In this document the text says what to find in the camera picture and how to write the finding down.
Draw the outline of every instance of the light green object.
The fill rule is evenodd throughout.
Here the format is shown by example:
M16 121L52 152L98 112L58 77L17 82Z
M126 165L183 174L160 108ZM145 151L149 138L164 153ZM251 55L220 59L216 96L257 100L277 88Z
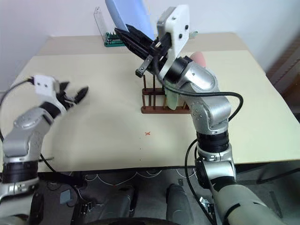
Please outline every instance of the light green object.
M175 87L174 84L168 82L168 81L165 81L166 85L167 86L171 86L171 87ZM165 89L165 96L167 98L167 106L172 109L172 110L175 110L176 107L177 107L177 104L178 104L178 98L179 98L179 94L177 93L174 93L170 90L167 90Z

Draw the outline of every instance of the table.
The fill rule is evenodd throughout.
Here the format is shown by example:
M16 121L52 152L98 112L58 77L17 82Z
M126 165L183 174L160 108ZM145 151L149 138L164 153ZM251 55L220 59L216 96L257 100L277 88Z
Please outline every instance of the table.
M77 107L56 119L42 153L54 157L50 163L58 171L183 166L195 139L191 116L142 114L143 81L135 76L142 60L125 47L105 48L101 41L52 37L17 77L19 82L35 73L51 75L70 81L68 93L73 94L85 85L90 88ZM200 34L183 55L194 51L203 51L220 90L244 97L229 125L235 163L299 159L300 125L243 42L233 33ZM235 109L238 100L229 100ZM39 104L31 85L11 93L1 112L3 133L18 115ZM194 165L193 154L188 163ZM39 171L49 170L40 163Z

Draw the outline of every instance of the gray floor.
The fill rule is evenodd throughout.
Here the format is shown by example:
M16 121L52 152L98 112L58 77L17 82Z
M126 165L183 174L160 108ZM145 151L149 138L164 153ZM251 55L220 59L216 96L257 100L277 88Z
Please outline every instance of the gray floor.
M260 176L267 178L274 174L283 173L299 166L299 161L276 163L273 165L264 166L258 170L240 173L238 174L237 179L240 184L250 188L271 209L273 209L278 215L282 216L284 222L286 222L288 225L298 225L300 221L300 173L298 172L293 175L289 175L261 185L257 185L255 181ZM184 175L183 169L179 169L179 172ZM102 180L115 184L130 178L134 173L135 171L113 172L99 174L99 176ZM149 176L145 171L141 171L140 173L144 176ZM93 177L95 177L95 175L88 176L89 179L92 179ZM176 173L175 169L163 170L155 178L147 179L141 176L135 176L132 180L126 183L133 184L139 188L139 197L135 210L135 217L164 219L166 213L166 189L170 184L178 183L179 179L183 180L183 188L189 197L196 224L208 225L208 220L205 218L197 202L192 197L186 179L180 177ZM202 189L198 185L195 176L192 176L190 179L199 195L201 194L204 198L211 199L210 192ZM59 187L52 184L48 185L52 189ZM109 186L101 182L99 179L95 179L94 181L88 182L88 186L86 189L81 190L81 194L84 198L95 199L95 201L98 203L102 203L105 199L105 196L114 188L116 187ZM45 183L41 185L41 191L45 195L45 214L42 222L43 225L70 224L73 208L70 208L65 204L60 205L60 193L67 189L70 189L70 187L67 185L62 185L58 190L50 191ZM97 216L100 214L101 207L102 206L96 206L87 216L86 221L91 221L94 218L97 218Z

